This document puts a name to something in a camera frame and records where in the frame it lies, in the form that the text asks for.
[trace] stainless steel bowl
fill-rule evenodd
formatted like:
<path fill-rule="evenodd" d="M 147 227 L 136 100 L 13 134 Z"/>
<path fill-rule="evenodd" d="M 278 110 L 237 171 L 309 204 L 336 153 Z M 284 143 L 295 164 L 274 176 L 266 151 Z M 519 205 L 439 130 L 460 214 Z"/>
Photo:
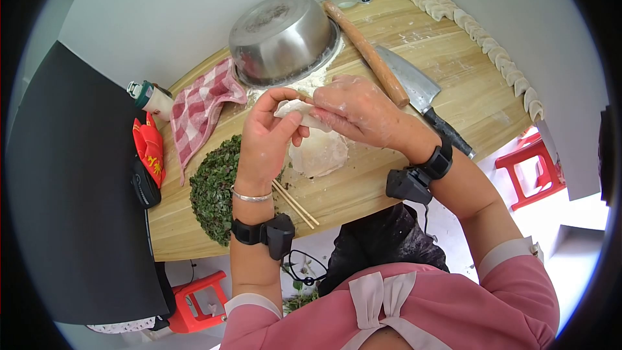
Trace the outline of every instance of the stainless steel bowl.
<path fill-rule="evenodd" d="M 258 88 L 291 84 L 322 66 L 336 49 L 339 27 L 315 0 L 265 0 L 231 28 L 237 76 Z"/>

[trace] cleaver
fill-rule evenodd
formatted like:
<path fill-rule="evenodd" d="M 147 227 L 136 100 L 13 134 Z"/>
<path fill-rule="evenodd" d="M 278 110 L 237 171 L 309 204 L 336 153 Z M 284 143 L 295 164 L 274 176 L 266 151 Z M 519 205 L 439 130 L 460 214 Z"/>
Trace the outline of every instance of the cleaver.
<path fill-rule="evenodd" d="M 410 105 L 415 107 L 424 119 L 439 133 L 444 135 L 456 149 L 469 158 L 475 156 L 473 148 L 467 144 L 458 132 L 434 112 L 432 99 L 440 92 L 440 86 L 426 76 L 416 66 L 410 64 L 400 55 L 382 46 L 376 46 L 378 55 L 385 61 L 391 72 L 410 97 Z"/>

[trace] rolling pin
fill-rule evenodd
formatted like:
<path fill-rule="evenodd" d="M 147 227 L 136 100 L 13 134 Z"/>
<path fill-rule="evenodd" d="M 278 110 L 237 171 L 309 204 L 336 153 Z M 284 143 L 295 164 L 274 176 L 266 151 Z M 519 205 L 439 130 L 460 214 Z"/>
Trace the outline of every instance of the rolling pin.
<path fill-rule="evenodd" d="M 365 61 L 369 64 L 369 67 L 374 74 L 380 80 L 380 83 L 385 88 L 385 93 L 391 101 L 399 108 L 405 107 L 410 102 L 406 91 L 399 83 L 393 72 L 385 64 L 382 58 L 378 55 L 371 43 L 365 38 L 365 36 L 349 21 L 345 14 L 330 0 L 324 2 L 324 9 L 328 12 L 332 19 L 334 19 L 341 29 L 346 33 L 349 39 L 352 41 L 356 49 L 358 49 Z"/>

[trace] woman's left hand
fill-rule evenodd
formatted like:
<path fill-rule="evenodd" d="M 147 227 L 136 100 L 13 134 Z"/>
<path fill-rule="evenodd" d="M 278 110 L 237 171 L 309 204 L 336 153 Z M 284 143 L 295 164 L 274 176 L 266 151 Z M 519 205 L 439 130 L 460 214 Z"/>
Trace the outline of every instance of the woman's left hand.
<path fill-rule="evenodd" d="M 300 146 L 309 128 L 301 126 L 302 115 L 293 111 L 283 119 L 274 111 L 283 100 L 313 100 L 291 88 L 272 88 L 259 97 L 244 122 L 235 190 L 245 196 L 264 196 L 272 191 L 272 180 L 281 172 L 287 144 Z"/>

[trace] pink shirt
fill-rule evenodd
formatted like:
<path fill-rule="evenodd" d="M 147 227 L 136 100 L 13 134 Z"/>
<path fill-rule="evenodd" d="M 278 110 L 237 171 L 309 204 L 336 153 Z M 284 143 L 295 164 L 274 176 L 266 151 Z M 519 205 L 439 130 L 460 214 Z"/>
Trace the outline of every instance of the pink shirt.
<path fill-rule="evenodd" d="M 559 304 L 536 249 L 531 237 L 498 245 L 480 285 L 417 263 L 367 268 L 284 318 L 260 295 L 238 295 L 221 349 L 357 349 L 385 326 L 414 349 L 540 349 L 555 339 Z"/>

